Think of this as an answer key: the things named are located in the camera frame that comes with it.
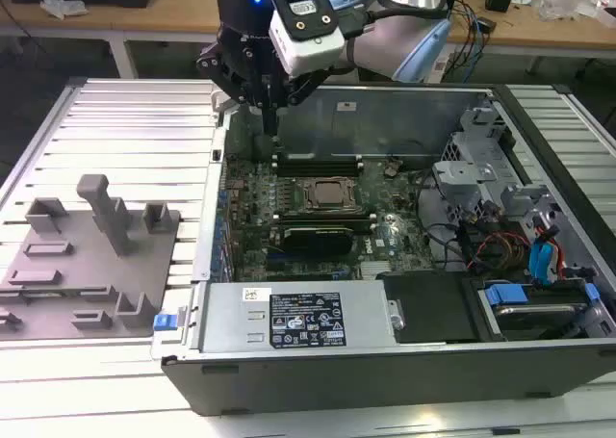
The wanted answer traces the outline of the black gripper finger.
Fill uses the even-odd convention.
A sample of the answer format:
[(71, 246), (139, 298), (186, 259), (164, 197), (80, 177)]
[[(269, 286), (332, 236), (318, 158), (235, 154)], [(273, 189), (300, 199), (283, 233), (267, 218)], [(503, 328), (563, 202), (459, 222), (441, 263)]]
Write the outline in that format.
[(261, 115), (263, 132), (271, 135), (270, 73), (255, 46), (225, 47), (214, 42), (196, 60), (199, 72), (240, 105)]
[(308, 72), (292, 79), (285, 74), (273, 76), (270, 94), (270, 134), (278, 132), (279, 118), (289, 108), (301, 104), (317, 89), (333, 72), (333, 67)]

